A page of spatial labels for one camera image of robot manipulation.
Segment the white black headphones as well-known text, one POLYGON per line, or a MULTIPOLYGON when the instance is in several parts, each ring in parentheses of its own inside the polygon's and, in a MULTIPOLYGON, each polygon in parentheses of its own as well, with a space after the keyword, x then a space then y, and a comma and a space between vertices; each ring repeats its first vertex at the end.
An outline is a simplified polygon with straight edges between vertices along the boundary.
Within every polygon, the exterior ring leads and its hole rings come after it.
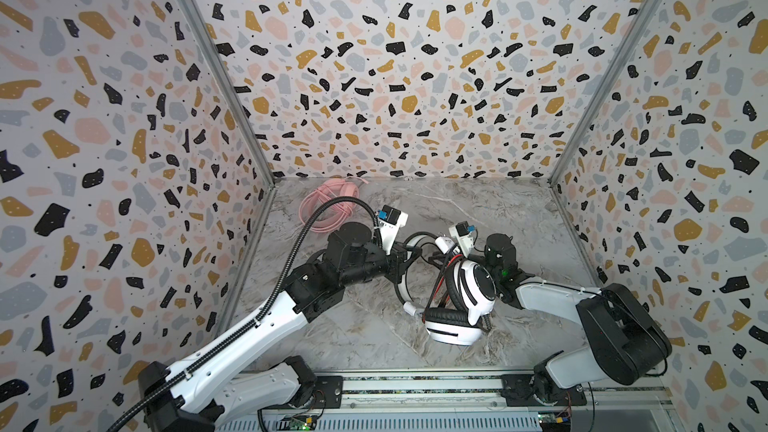
POLYGON ((404 245, 419 246, 428 241, 440 251, 437 284, 430 298, 436 299, 440 287, 444 286, 447 301, 421 306, 410 295, 407 275, 396 284, 396 294, 404 311, 421 320, 432 340, 470 346, 483 335, 485 318, 494 308, 497 297, 494 281, 481 263, 461 253, 451 237, 415 233, 404 245))

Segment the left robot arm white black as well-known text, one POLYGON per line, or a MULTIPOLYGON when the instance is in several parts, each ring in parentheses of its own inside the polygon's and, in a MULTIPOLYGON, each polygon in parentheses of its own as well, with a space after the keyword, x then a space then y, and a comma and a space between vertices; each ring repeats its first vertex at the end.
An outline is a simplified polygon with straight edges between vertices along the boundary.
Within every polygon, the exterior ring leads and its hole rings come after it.
POLYGON ((200 351, 165 366, 150 364, 139 376, 144 421, 153 431, 214 431, 243 416, 273 407, 310 402, 317 377, 300 356, 260 373, 245 368, 264 352, 340 303, 350 285, 383 276, 399 285, 419 258, 419 237, 384 237, 350 222, 328 238, 327 247, 293 269, 272 303, 264 303, 200 351))

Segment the pink headphones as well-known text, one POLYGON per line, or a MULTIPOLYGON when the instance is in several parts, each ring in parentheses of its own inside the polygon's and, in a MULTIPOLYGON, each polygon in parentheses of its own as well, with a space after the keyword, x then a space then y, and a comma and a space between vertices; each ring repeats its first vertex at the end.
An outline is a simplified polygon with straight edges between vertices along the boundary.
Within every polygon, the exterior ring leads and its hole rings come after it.
POLYGON ((309 231, 317 234, 329 234, 338 230, 352 217, 355 208, 359 207, 359 204, 351 201, 351 198, 360 198, 359 186, 350 179, 328 179, 310 192, 300 203, 300 221, 307 226, 322 206, 339 198, 344 198, 344 201, 331 204, 309 227, 309 231))

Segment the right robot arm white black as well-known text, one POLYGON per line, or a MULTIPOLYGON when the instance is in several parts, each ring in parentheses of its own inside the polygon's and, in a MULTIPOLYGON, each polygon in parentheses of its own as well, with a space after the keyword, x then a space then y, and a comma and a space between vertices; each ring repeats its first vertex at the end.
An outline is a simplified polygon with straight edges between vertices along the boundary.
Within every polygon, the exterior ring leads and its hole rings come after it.
POLYGON ((576 287, 529 274, 518 265, 512 239, 501 233, 488 236, 483 256, 503 303, 569 320, 585 334, 586 346, 534 366, 528 395, 537 402, 555 405, 569 389, 603 379, 629 386, 659 364, 668 367, 669 338, 626 286, 576 287))

